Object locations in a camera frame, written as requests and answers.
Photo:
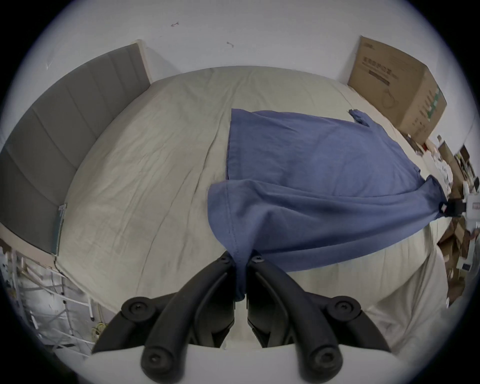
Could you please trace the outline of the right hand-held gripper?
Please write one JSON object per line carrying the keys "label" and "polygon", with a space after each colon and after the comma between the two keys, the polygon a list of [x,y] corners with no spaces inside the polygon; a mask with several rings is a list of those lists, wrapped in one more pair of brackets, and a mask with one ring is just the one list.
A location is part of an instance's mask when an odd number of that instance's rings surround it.
{"label": "right hand-held gripper", "polygon": [[443,217],[459,218],[465,216],[466,229],[478,229],[480,226],[480,193],[476,187],[472,190],[468,183],[463,183],[463,200],[442,201],[439,212]]}

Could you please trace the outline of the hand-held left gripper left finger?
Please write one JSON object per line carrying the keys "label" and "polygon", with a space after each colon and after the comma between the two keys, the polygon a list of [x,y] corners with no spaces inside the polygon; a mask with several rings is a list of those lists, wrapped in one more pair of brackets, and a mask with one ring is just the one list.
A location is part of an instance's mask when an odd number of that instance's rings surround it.
{"label": "hand-held left gripper left finger", "polygon": [[108,323],[92,355],[144,347],[143,373],[153,381],[179,381],[189,344],[219,348],[234,324],[236,270],[225,251],[175,292],[132,297]]}

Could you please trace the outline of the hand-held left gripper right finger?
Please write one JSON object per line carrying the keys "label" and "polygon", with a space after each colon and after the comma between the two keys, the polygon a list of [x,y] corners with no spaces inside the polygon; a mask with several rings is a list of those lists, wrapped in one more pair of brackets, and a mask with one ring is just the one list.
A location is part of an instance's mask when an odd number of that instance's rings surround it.
{"label": "hand-held left gripper right finger", "polygon": [[349,296],[306,292],[258,252],[247,269],[248,324],[263,348],[295,345],[304,380],[330,380],[341,370],[340,344],[391,352],[387,341]]}

